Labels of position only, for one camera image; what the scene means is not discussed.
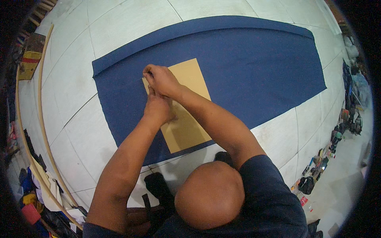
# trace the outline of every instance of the wooden plank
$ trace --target wooden plank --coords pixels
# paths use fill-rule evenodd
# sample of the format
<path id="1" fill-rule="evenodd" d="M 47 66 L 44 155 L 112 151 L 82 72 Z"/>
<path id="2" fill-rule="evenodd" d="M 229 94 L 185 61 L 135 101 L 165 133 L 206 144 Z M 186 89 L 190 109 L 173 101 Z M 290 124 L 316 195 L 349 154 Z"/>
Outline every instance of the wooden plank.
<path id="1" fill-rule="evenodd" d="M 38 18 L 40 18 L 41 20 L 44 19 L 45 15 L 40 13 L 39 11 L 36 11 L 34 10 L 33 11 L 33 14 L 35 14 Z"/>
<path id="2" fill-rule="evenodd" d="M 54 3 L 52 3 L 51 1 L 48 1 L 48 0 L 42 0 L 44 3 L 46 3 L 46 5 L 49 5 L 51 7 L 54 7 Z"/>
<path id="3" fill-rule="evenodd" d="M 40 26 L 40 23 L 38 21 L 36 21 L 35 19 L 31 18 L 31 17 L 28 17 L 28 19 L 33 22 L 36 26 Z"/>
<path id="4" fill-rule="evenodd" d="M 41 8 L 41 9 L 44 9 L 45 11 L 51 11 L 53 9 L 52 6 L 49 6 L 45 3 L 40 3 L 38 4 L 38 7 Z"/>

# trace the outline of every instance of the plastic bag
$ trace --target plastic bag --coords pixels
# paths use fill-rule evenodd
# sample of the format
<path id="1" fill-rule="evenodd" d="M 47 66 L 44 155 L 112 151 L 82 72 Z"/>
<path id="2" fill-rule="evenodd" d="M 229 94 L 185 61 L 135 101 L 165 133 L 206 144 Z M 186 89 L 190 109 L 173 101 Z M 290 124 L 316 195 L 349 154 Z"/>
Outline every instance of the plastic bag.
<path id="1" fill-rule="evenodd" d="M 354 84 L 353 93 L 355 93 L 358 99 L 360 100 L 361 106 L 363 108 L 368 108 L 372 100 L 372 97 L 367 80 L 361 73 L 352 75 L 352 80 Z"/>

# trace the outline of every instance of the yellow cloth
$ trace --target yellow cloth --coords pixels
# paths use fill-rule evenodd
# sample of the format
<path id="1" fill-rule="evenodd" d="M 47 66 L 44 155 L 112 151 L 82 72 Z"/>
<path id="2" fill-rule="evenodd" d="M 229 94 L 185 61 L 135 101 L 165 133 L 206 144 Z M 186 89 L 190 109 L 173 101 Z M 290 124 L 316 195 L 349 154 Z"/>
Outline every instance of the yellow cloth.
<path id="1" fill-rule="evenodd" d="M 33 193 L 25 195 L 22 197 L 22 203 L 24 203 L 25 205 L 28 205 L 29 203 L 33 203 L 33 205 L 36 206 L 37 196 Z"/>

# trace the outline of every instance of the red label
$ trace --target red label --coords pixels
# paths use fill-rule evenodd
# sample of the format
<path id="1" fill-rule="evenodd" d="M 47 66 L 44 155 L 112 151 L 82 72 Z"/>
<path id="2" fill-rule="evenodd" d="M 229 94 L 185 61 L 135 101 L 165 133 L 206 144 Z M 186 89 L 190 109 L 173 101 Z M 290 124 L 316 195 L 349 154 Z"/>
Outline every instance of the red label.
<path id="1" fill-rule="evenodd" d="M 308 199 L 306 197 L 302 197 L 302 199 L 300 199 L 300 204 L 302 204 L 302 206 L 304 206 L 306 203 L 307 203 Z"/>

